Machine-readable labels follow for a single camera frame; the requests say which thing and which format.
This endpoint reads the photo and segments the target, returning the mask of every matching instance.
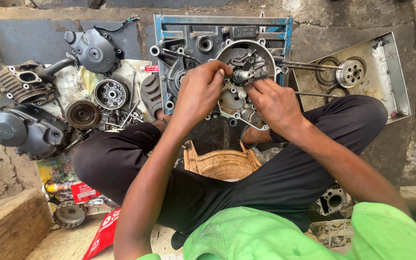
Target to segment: blue metal frame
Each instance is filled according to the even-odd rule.
[[[182,16],[182,15],[153,15],[155,23],[155,39],[156,44],[162,39],[177,39],[182,38],[182,32],[168,31],[165,26],[168,25],[191,25],[191,26],[270,26],[270,28],[263,33],[259,33],[259,38],[265,38],[268,41],[282,41],[283,50],[280,55],[283,56],[284,61],[290,60],[291,53],[291,34],[293,18],[270,18],[270,17],[229,17],[229,16]],[[164,68],[161,61],[158,62],[159,68]],[[288,74],[280,74],[279,85],[288,86]],[[171,114],[172,110],[165,108],[169,95],[166,88],[161,87],[164,82],[160,79],[160,89],[163,101],[163,111],[165,114]]]

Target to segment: green shirt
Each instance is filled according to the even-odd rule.
[[[416,223],[386,204],[359,203],[352,215],[353,245],[341,255],[304,235],[291,221],[247,207],[222,210],[198,227],[184,260],[389,259],[416,260]],[[160,260],[148,254],[139,260]]]

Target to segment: hand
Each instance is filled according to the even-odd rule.
[[[310,124],[301,114],[298,99],[292,88],[281,87],[267,79],[247,83],[245,90],[255,104],[258,115],[283,138],[292,142],[302,127]]]
[[[192,129],[214,109],[221,97],[224,74],[232,73],[227,64],[217,60],[189,70],[182,79],[171,121]]]

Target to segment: red plastic bag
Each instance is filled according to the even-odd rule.
[[[81,260],[88,260],[104,248],[113,244],[113,236],[115,235],[115,227],[117,226],[120,210],[120,208],[114,209],[104,216],[104,220],[96,236]]]
[[[88,202],[90,198],[100,195],[100,192],[97,192],[84,182],[73,184],[70,186],[70,189],[72,189],[73,200],[75,203]]]
[[[146,65],[144,67],[145,71],[147,72],[158,72],[158,65]]]

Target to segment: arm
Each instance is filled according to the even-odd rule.
[[[258,80],[246,91],[274,132],[314,157],[357,201],[388,204],[410,216],[399,192],[383,175],[304,118],[291,88]]]
[[[134,260],[152,252],[150,235],[177,152],[189,131],[215,107],[224,72],[232,74],[232,69],[212,61],[188,71],[184,77],[169,125],[126,193],[115,231],[115,259]]]

